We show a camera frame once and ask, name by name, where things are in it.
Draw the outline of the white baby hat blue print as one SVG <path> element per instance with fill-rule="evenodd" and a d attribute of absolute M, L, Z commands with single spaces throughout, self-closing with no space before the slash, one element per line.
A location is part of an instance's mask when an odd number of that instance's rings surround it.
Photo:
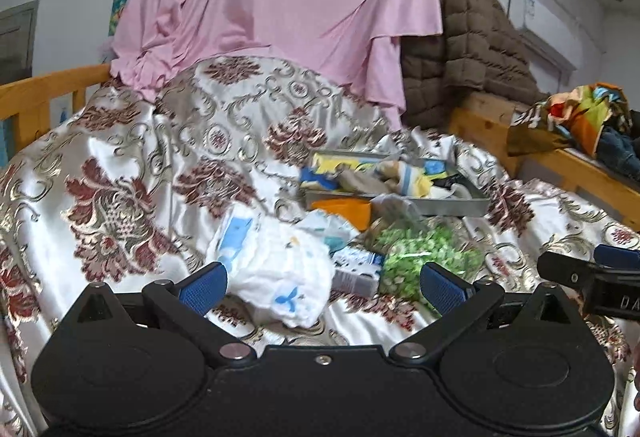
<path fill-rule="evenodd" d="M 222 216 L 207 258 L 226 268 L 230 294 L 288 327 L 309 329 L 326 308 L 335 272 L 328 246 L 240 202 Z"/>

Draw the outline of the striped colourful towel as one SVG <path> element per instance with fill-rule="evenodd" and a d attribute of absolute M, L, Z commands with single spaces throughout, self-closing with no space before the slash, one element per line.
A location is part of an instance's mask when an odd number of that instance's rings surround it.
<path fill-rule="evenodd" d="M 402 160 L 382 160 L 375 166 L 375 175 L 386 183 L 390 191 L 406 197 L 427 198 L 432 182 L 422 168 Z"/>

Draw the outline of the orange silicone cup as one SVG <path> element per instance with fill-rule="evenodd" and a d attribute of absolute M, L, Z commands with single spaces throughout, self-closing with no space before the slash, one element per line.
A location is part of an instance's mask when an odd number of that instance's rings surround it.
<path fill-rule="evenodd" d="M 341 216 L 359 231 L 366 231 L 372 220 L 371 204 L 364 198 L 327 198 L 312 202 L 310 207 Z"/>

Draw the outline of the white blue patterned cloth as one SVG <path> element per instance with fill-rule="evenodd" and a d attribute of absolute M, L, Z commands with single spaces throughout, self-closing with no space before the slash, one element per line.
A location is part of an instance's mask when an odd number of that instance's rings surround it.
<path fill-rule="evenodd" d="M 360 231 L 340 215 L 329 214 L 322 209 L 307 212 L 296 228 L 313 235 L 329 247 L 330 253 L 344 249 L 359 237 Z"/>

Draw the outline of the beige grey sock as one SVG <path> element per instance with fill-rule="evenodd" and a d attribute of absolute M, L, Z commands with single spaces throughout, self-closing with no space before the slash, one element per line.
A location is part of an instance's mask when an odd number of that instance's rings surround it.
<path fill-rule="evenodd" d="M 340 187 L 346 192 L 359 195 L 380 195 L 390 192 L 386 183 L 366 172 L 342 168 L 336 172 Z"/>

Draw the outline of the bag of green beads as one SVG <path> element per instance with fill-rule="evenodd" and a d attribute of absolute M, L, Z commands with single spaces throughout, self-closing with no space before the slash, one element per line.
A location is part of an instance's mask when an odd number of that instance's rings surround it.
<path fill-rule="evenodd" d="M 371 202 L 372 223 L 363 235 L 366 249 L 383 256 L 378 291 L 404 301 L 424 301 L 422 267 L 435 263 L 471 282 L 484 261 L 484 251 L 456 217 L 426 217 L 416 205 L 395 194 Z"/>

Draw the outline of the small milk carton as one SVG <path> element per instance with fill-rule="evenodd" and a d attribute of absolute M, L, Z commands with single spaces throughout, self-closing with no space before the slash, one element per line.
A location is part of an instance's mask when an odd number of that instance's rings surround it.
<path fill-rule="evenodd" d="M 364 298 L 378 293 L 385 257 L 360 246 L 345 246 L 332 255 L 332 290 Z"/>

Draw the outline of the floral satin bedspread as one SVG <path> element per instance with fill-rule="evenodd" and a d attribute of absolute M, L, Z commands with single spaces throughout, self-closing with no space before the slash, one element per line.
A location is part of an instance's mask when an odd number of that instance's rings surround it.
<path fill-rule="evenodd" d="M 137 292 L 212 258 L 226 210 L 279 223 L 305 215 L 299 171 L 317 149 L 407 152 L 461 167 L 489 212 L 454 222 L 482 251 L 481 277 L 527 292 L 536 259 L 590 259 L 639 245 L 637 229 L 540 180 L 512 180 L 495 157 L 438 132 L 396 134 L 381 111 L 293 63 L 216 58 L 143 100 L 108 82 L 85 108 L 1 169 L 1 431 L 46 426 L 30 390 L 39 351 L 92 281 Z"/>

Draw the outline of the metal tray with frog painting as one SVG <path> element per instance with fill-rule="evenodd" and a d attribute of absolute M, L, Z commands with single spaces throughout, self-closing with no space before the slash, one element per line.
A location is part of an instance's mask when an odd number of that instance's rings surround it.
<path fill-rule="evenodd" d="M 394 194 L 423 216 L 482 217 L 489 198 L 462 170 L 438 158 L 324 150 L 311 153 L 299 186 L 308 206 L 320 200 Z"/>

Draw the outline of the colourful clothes pile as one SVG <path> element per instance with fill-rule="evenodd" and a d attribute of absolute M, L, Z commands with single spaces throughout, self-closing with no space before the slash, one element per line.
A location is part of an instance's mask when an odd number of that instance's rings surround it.
<path fill-rule="evenodd" d="M 574 148 L 627 179 L 639 180 L 639 112 L 623 89 L 605 82 L 555 93 L 515 115 L 511 156 Z"/>

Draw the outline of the white air conditioner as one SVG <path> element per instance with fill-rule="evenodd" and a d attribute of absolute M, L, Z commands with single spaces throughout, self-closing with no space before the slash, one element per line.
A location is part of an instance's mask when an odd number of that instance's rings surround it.
<path fill-rule="evenodd" d="M 538 0 L 509 0 L 508 17 L 530 49 L 565 72 L 582 66 L 582 45 Z"/>

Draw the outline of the brown quilted jacket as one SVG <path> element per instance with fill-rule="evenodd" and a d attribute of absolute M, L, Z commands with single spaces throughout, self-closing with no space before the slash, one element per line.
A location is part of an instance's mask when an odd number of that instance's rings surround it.
<path fill-rule="evenodd" d="M 400 63 L 408 127 L 448 123 L 470 92 L 524 104 L 542 98 L 520 33 L 498 0 L 439 0 L 442 33 L 401 38 Z"/>

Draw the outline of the wooden bed frame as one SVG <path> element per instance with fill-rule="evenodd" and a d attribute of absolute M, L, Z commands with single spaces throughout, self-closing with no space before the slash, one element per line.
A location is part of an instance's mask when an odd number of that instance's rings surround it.
<path fill-rule="evenodd" d="M 15 148 L 23 149 L 49 131 L 53 99 L 69 94 L 72 110 L 77 112 L 86 104 L 86 89 L 109 79 L 110 67 L 98 64 L 3 85 L 1 117 L 13 120 Z M 495 155 L 510 176 L 547 180 L 565 191 L 589 198 L 624 225 L 639 229 L 637 183 L 573 149 L 510 156 L 506 152 L 508 119 L 517 109 L 516 103 L 473 92 L 451 113 L 446 131 Z"/>

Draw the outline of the grey window frame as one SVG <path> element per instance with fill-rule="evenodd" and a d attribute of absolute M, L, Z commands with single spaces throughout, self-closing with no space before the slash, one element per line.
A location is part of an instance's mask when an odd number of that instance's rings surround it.
<path fill-rule="evenodd" d="M 0 84 L 32 76 L 39 1 L 33 0 L 0 13 Z"/>

